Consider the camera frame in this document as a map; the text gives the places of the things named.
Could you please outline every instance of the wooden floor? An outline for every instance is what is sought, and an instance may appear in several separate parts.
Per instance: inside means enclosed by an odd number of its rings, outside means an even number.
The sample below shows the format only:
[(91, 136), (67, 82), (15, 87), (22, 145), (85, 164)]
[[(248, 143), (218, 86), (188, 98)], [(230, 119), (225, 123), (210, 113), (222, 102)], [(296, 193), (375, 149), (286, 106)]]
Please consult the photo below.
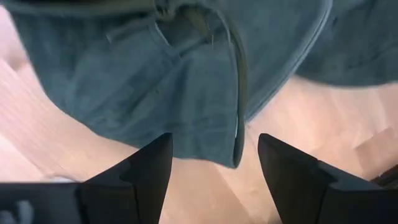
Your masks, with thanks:
[[(44, 95), (0, 8), (0, 181), (86, 180), (136, 150), (96, 136)], [(292, 78), (246, 125), (241, 165), (175, 159), (161, 223), (279, 223), (260, 133), (371, 179), (398, 164), (398, 85), (331, 88)]]

